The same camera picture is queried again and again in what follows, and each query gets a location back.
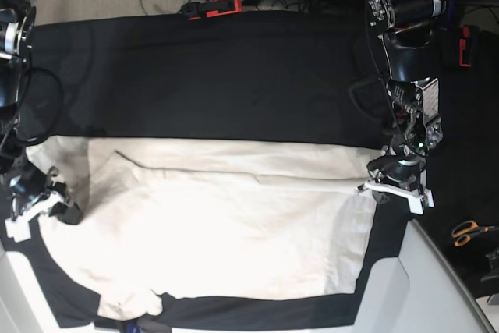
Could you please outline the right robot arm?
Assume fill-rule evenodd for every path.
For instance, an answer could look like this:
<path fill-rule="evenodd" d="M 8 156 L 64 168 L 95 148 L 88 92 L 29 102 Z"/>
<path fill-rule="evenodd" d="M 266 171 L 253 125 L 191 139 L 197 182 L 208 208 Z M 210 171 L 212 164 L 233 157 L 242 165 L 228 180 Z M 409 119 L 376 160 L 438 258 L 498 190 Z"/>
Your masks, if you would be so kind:
<path fill-rule="evenodd" d="M 20 243 L 30 239 L 30 222 L 39 215 L 55 216 L 68 225 L 77 225 L 83 212 L 57 180 L 59 171 L 42 172 L 27 157 L 26 149 L 46 141 L 53 126 L 29 139 L 19 137 L 20 109 L 35 73 L 55 82 L 61 115 L 61 80 L 51 71 L 33 65 L 32 31 L 37 10 L 30 0 L 1 0 L 1 187 L 11 201 L 5 220 L 6 234 Z"/>

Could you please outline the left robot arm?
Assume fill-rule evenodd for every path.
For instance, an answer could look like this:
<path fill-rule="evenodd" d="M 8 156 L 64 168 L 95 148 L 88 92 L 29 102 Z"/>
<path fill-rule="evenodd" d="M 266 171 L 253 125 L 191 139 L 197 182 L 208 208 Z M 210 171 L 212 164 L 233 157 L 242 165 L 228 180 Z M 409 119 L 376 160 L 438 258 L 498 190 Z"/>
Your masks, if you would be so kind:
<path fill-rule="evenodd" d="M 386 72 L 379 72 L 393 117 L 391 142 L 367 168 L 358 191 L 408 201 L 413 214 L 434 206 L 426 186 L 427 158 L 442 141 L 438 30 L 451 4 L 486 0 L 365 0 L 366 33 L 376 35 Z"/>

